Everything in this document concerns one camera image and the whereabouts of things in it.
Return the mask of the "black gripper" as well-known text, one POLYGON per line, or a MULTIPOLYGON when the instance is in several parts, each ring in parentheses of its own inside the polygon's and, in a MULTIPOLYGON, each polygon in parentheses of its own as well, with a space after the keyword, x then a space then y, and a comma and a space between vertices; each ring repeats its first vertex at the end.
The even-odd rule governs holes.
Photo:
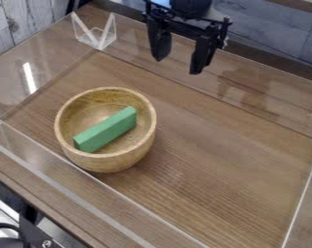
POLYGON ((190 74, 198 75, 210 65, 215 48, 228 46, 230 17, 213 8, 213 0, 143 0, 146 4, 147 35, 151 54, 162 61, 173 48, 173 34, 167 26, 189 38, 211 32, 214 37, 201 36, 191 55, 190 74))

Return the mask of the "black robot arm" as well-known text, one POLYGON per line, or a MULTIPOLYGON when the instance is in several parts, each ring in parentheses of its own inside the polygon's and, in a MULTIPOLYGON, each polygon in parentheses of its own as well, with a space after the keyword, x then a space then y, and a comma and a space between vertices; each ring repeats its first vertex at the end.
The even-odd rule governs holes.
POLYGON ((228 46, 233 21, 213 9, 214 0, 143 0, 143 19, 154 59, 161 62, 173 50, 173 34, 191 39, 190 74, 199 75, 211 64, 215 51, 228 46))

